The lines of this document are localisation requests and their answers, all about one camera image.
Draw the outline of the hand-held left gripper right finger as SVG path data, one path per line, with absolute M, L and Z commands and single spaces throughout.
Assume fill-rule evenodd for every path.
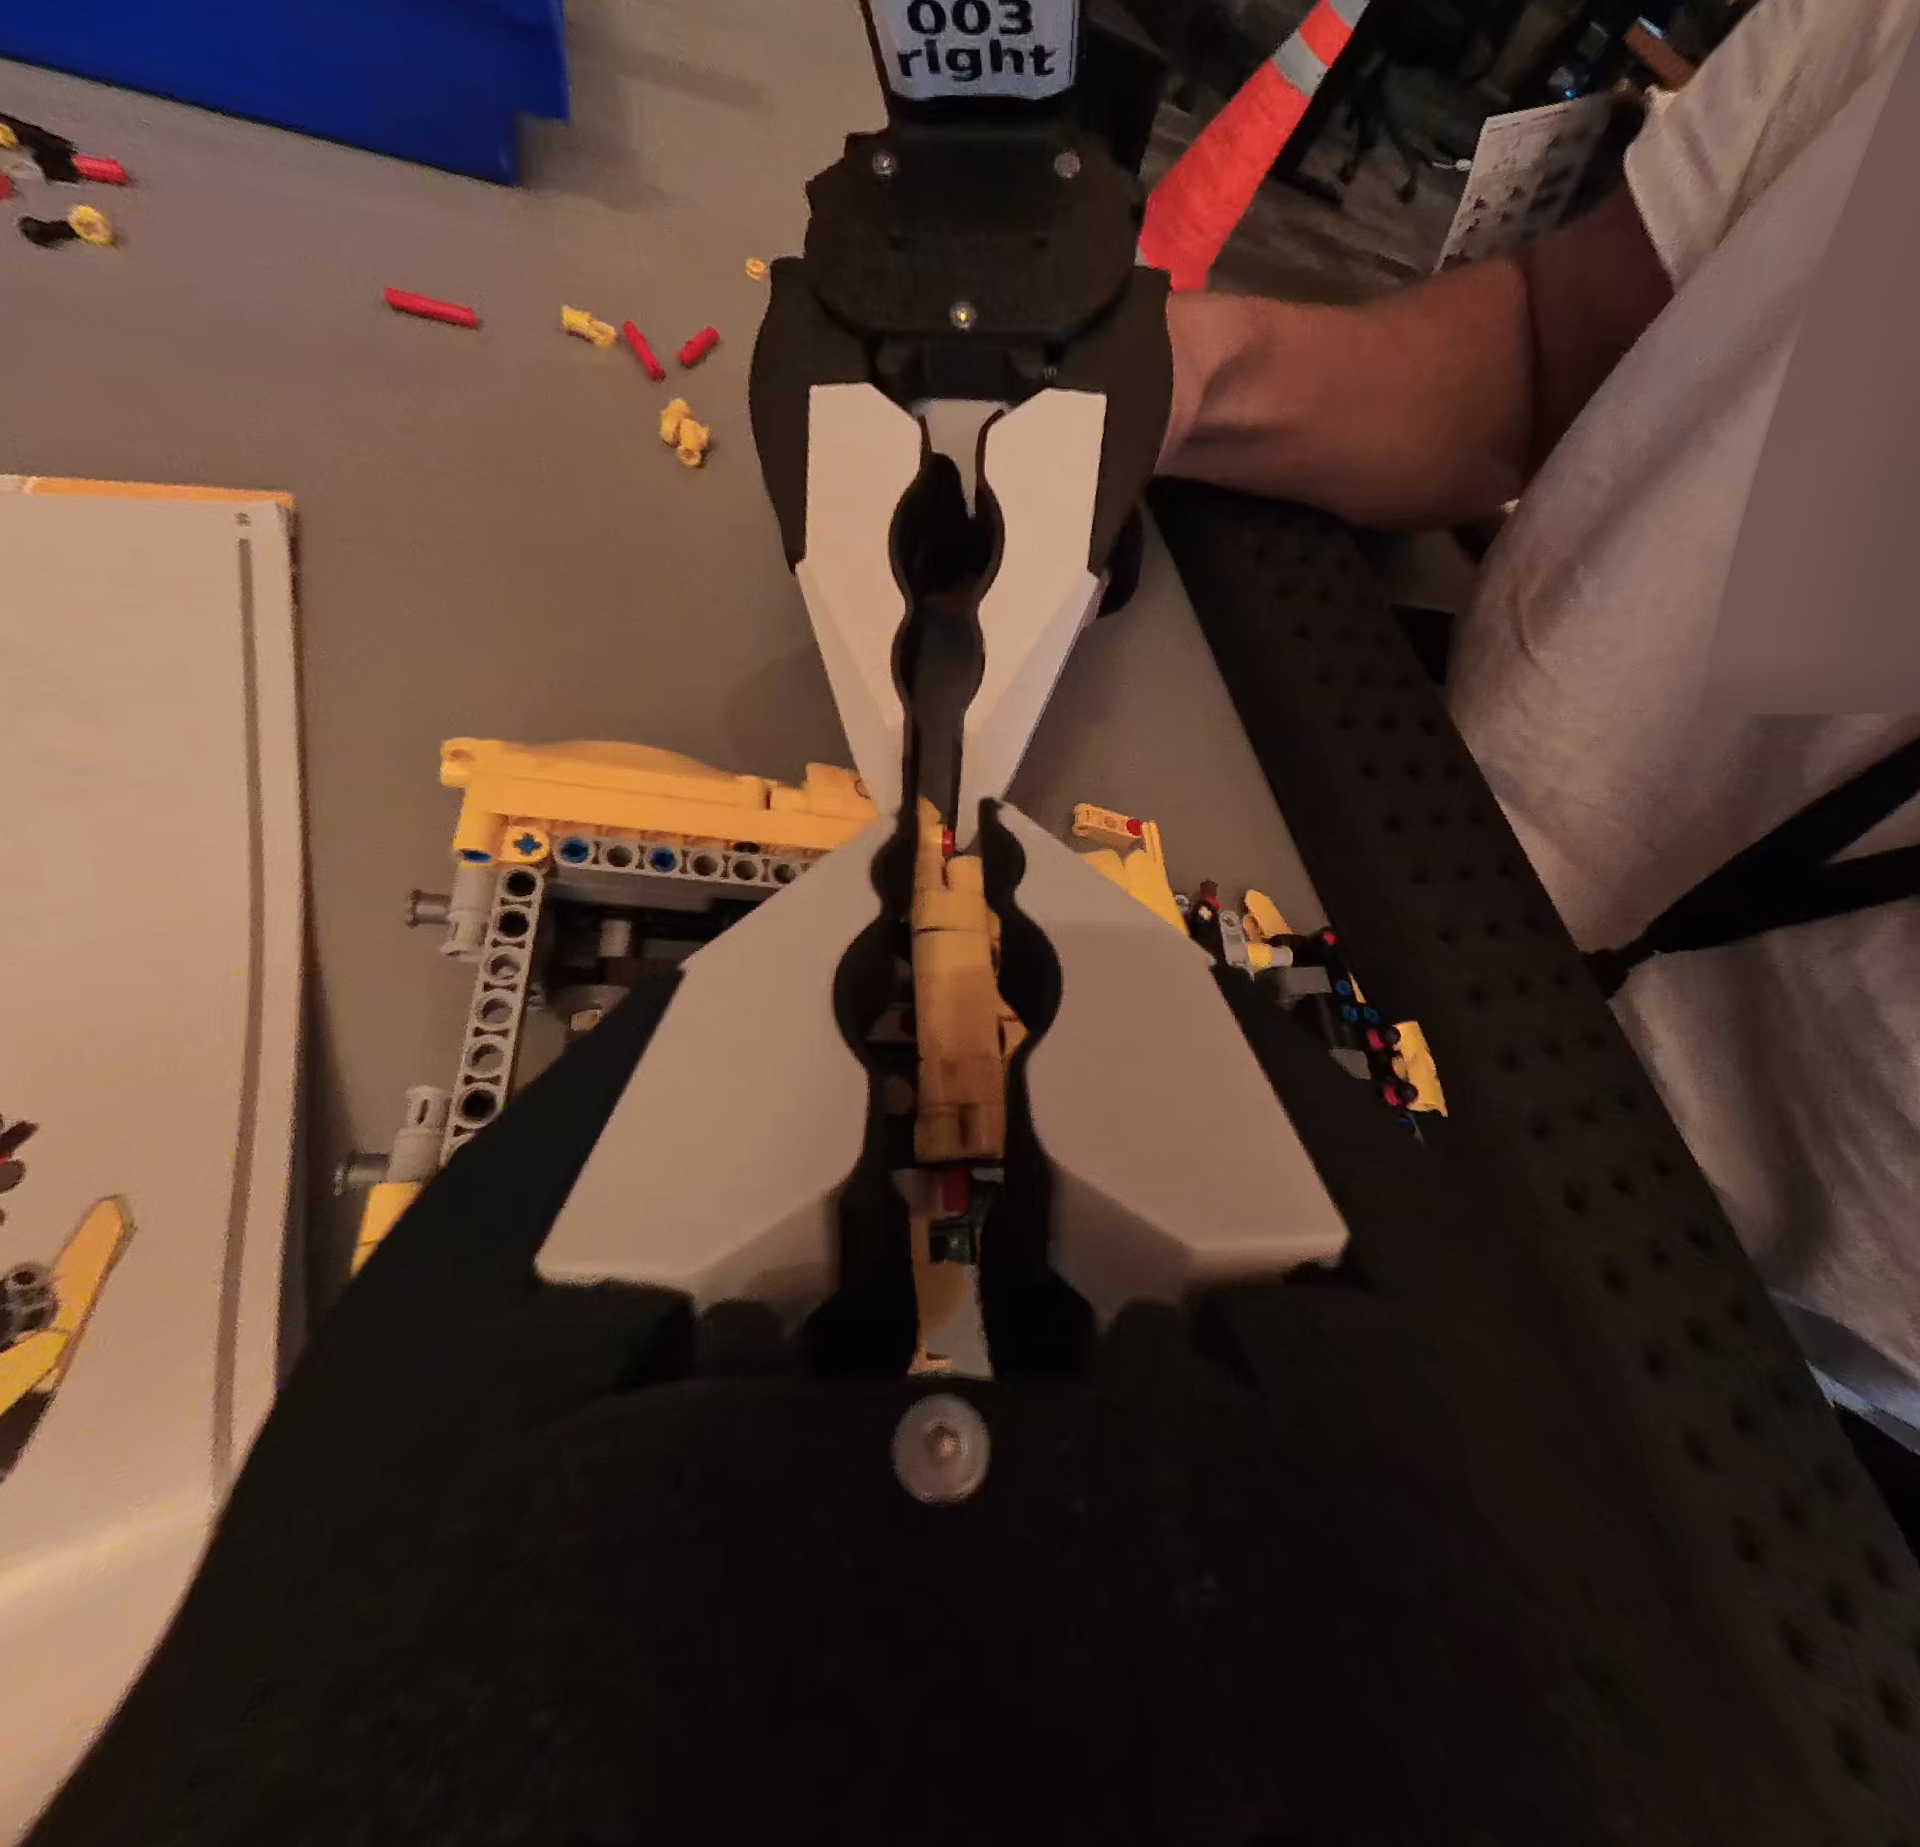
M 992 1345 L 1084 1345 L 1134 1303 L 1332 1269 L 1348 1224 L 1231 1005 L 1246 976 L 1143 869 L 981 804 L 1002 990 L 1005 1179 L 981 1237 Z

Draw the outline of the white printed sheet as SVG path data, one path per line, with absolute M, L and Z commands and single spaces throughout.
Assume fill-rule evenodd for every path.
M 1434 269 L 1511 260 L 1592 210 L 1620 175 L 1618 140 L 1607 93 L 1488 117 Z

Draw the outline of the person's white shirt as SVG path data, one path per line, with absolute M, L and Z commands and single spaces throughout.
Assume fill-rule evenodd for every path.
M 1625 161 L 1672 285 L 1494 544 L 1453 720 L 1574 941 L 1623 946 L 1916 732 L 1708 698 L 1740 521 L 1916 0 L 1764 0 Z M 1631 970 L 1616 1014 L 1815 1372 L 1916 1446 L 1916 899 Z

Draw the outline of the black perforated mat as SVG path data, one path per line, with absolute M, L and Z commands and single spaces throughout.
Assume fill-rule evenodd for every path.
M 1916 1560 L 1361 543 L 1152 508 L 1356 979 L 1437 1053 L 1449 1198 L 1402 1269 L 1580 1772 L 1521 1838 L 1916 1842 Z

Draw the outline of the orange traffic cone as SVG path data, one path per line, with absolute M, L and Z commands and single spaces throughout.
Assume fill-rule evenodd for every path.
M 1207 286 L 1261 182 L 1308 116 L 1379 0 L 1319 0 L 1261 59 L 1150 192 L 1141 265 L 1172 293 Z

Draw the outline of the grey desk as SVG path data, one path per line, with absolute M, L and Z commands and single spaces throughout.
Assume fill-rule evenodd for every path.
M 628 740 L 793 777 L 846 745 L 748 418 L 805 182 L 884 122 L 858 0 L 565 0 L 572 120 L 500 187 L 4 59 L 4 110 L 117 157 L 110 250 L 4 218 L 4 471 L 286 491 L 310 852 L 305 1281 L 337 1165 L 450 1077 L 468 979 L 403 930 L 450 883 L 453 734 Z M 466 303 L 476 333 L 384 286 Z M 572 340 L 559 306 L 658 349 Z M 682 394 L 708 468 L 661 441 Z

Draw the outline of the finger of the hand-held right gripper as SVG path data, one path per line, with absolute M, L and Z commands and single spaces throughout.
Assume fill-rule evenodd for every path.
M 977 604 L 984 669 L 965 715 L 961 832 L 1004 800 L 1098 606 L 1096 491 L 1108 398 L 1045 390 L 990 419 L 977 485 L 1000 516 L 1000 556 Z
M 919 419 L 875 386 L 810 390 L 797 582 L 855 772 L 884 817 L 901 811 L 906 743 L 894 530 L 925 457 Z

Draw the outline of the person's right forearm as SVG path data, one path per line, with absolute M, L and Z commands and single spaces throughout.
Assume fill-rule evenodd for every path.
M 1627 187 L 1518 256 L 1365 303 L 1172 295 L 1155 473 L 1387 532 L 1491 519 L 1670 295 Z

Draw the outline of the scattered small brick pieces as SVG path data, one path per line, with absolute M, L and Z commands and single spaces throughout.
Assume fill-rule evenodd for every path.
M 81 154 L 65 135 L 35 122 L 12 120 L 10 116 L 2 117 L 2 154 L 4 200 L 18 198 L 26 179 L 66 188 L 132 187 L 132 175 L 114 157 Z M 66 200 L 59 214 L 25 212 L 15 227 L 25 240 L 43 250 L 61 250 L 66 244 L 110 250 L 120 242 L 110 217 L 90 200 L 75 194 Z M 445 323 L 468 333 L 476 333 L 482 326 L 479 310 L 466 303 L 395 285 L 384 286 L 379 297 L 389 310 L 407 320 Z M 632 320 L 613 323 L 587 309 L 561 304 L 559 326 L 569 338 L 600 351 L 625 345 L 657 386 L 665 386 L 671 376 L 658 349 L 652 348 L 642 326 Z M 708 468 L 715 433 L 682 394 L 673 394 L 661 408 L 661 441 L 684 470 L 701 470 Z

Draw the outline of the yellow toy brick car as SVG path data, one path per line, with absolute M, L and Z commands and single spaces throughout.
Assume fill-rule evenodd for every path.
M 724 774 L 691 756 L 666 755 L 640 745 L 617 743 L 561 743 L 529 748 L 497 740 L 450 740 L 442 748 L 440 777 L 464 794 L 462 818 L 455 830 L 453 850 L 462 865 L 514 865 L 528 839 L 536 852 L 524 863 L 552 859 L 553 863 L 583 865 L 586 852 L 598 839 L 607 846 L 626 839 L 644 849 L 634 865 L 665 871 L 657 859 L 658 849 L 675 850 L 675 865 L 691 871 L 694 849 L 720 849 L 727 854 L 747 854 L 750 849 L 772 862 L 786 858 L 820 858 L 846 839 L 875 818 L 877 808 L 868 791 L 846 766 L 810 763 L 800 784 L 763 780 L 757 775 Z M 607 808 L 612 821 L 586 823 L 561 808 Z M 763 832 L 761 823 L 772 814 L 775 823 L 807 823 L 797 839 L 779 839 Z M 1162 844 L 1153 821 L 1146 823 L 1152 841 L 1132 852 L 1114 852 L 1075 844 L 1096 871 L 1112 878 L 1123 892 L 1169 923 L 1192 927 L 1189 899 L 1174 893 Z M 1246 910 L 1228 908 L 1218 914 L 1228 959 L 1246 970 L 1281 967 L 1306 968 L 1310 941 L 1306 933 L 1292 933 L 1265 893 L 1246 892 Z M 1335 1058 L 1356 1077 L 1368 1080 L 1391 1110 L 1426 1124 L 1423 1115 L 1449 1111 L 1438 1068 L 1432 1058 L 1423 1028 L 1415 1019 L 1380 1023 L 1361 1016 L 1356 1038 L 1364 1047 L 1335 1047 Z M 424 1179 L 400 1179 L 400 1153 L 390 1155 L 390 1176 L 370 1182 L 364 1192 L 352 1275 L 359 1277 L 377 1244 L 396 1227 L 403 1213 L 420 1196 Z M 961 1284 L 962 1262 L 937 1259 L 934 1232 L 958 1232 L 958 1208 L 945 1206 L 917 1214 L 927 1222 L 915 1232 L 915 1296 L 917 1296 L 917 1352 L 914 1373 L 979 1373 L 979 1364 L 961 1364 L 952 1355 L 937 1349 L 945 1334 L 958 1337 L 958 1318 L 973 1307 L 973 1288 Z

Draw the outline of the blue storage bin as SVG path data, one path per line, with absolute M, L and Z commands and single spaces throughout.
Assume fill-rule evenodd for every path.
M 565 0 L 2 0 L 2 51 L 496 185 L 570 120 Z

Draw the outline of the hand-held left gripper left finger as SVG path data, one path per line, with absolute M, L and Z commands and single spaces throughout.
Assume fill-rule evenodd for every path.
M 915 834 L 881 814 L 699 950 L 544 1238 L 547 1284 L 767 1307 L 820 1345 L 917 1341 L 875 1030 Z

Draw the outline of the open instruction booklet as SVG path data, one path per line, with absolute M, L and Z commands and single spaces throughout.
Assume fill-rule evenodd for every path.
M 305 852 L 280 494 L 2 504 L 2 1829 L 181 1604 L 277 1395 Z

